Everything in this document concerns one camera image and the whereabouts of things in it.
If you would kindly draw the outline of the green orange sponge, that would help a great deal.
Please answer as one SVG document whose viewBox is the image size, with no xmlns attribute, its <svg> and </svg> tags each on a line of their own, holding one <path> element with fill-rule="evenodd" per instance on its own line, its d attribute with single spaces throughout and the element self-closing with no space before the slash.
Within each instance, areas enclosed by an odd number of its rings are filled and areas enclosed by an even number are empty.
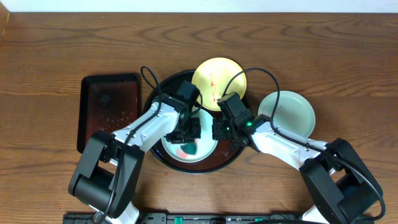
<svg viewBox="0 0 398 224">
<path fill-rule="evenodd" d="M 190 156 L 194 156 L 197 154 L 197 150 L 198 150 L 198 139 L 195 139 L 193 142 L 188 142 L 185 143 L 183 145 L 181 145 L 181 150 Z"/>
</svg>

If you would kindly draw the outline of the light blue plate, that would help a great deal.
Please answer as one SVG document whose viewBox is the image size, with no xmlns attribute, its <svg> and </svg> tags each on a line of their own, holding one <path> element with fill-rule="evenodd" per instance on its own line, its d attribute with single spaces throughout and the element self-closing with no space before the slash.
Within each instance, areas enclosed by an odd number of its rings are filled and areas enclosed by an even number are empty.
<svg viewBox="0 0 398 224">
<path fill-rule="evenodd" d="M 308 138 L 315 128 L 315 112 L 311 104 L 292 91 L 280 91 L 274 121 L 283 128 Z"/>
<path fill-rule="evenodd" d="M 201 109 L 193 117 L 200 119 L 201 126 L 201 136 L 198 138 L 198 150 L 196 155 L 190 156 L 185 154 L 180 148 L 183 144 L 173 144 L 168 142 L 165 137 L 161 138 L 165 151 L 180 162 L 193 163 L 204 160 L 215 150 L 218 143 L 218 141 L 214 140 L 212 137 L 212 115 L 204 109 Z"/>
</svg>

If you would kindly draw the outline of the yellow plate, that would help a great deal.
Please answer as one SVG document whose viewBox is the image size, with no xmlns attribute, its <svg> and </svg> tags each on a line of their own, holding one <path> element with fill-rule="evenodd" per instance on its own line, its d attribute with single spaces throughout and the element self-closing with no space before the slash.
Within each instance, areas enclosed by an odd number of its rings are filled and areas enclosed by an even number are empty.
<svg viewBox="0 0 398 224">
<path fill-rule="evenodd" d="M 203 106 L 211 111 L 221 111 L 217 100 L 223 96 L 229 81 L 243 69 L 233 60 L 223 57 L 203 62 L 193 74 L 194 84 L 202 94 Z"/>
</svg>

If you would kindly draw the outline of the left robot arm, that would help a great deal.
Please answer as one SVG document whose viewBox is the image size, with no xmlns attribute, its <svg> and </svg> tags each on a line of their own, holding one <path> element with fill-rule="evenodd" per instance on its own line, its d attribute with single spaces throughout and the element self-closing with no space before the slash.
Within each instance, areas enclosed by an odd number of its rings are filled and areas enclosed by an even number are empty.
<svg viewBox="0 0 398 224">
<path fill-rule="evenodd" d="M 163 92 L 150 109 L 113 133 L 95 132 L 69 183 L 69 193 L 94 208 L 93 223 L 135 223 L 139 211 L 131 199 L 143 158 L 161 138 L 172 144 L 193 142 L 201 134 L 192 110 L 199 89 L 184 81 L 176 94 Z"/>
</svg>

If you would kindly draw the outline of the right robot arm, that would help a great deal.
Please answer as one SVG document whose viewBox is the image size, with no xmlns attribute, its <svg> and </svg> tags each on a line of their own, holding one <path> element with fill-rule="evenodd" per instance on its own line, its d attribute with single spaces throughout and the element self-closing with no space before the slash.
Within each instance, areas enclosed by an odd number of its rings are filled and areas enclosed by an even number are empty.
<svg viewBox="0 0 398 224">
<path fill-rule="evenodd" d="M 303 221 L 355 223 L 384 216 L 381 186 L 348 141 L 314 141 L 281 128 L 269 116 L 254 116 L 235 92 L 217 104 L 223 117 L 213 120 L 215 140 L 249 146 L 300 172 L 314 202 Z"/>
</svg>

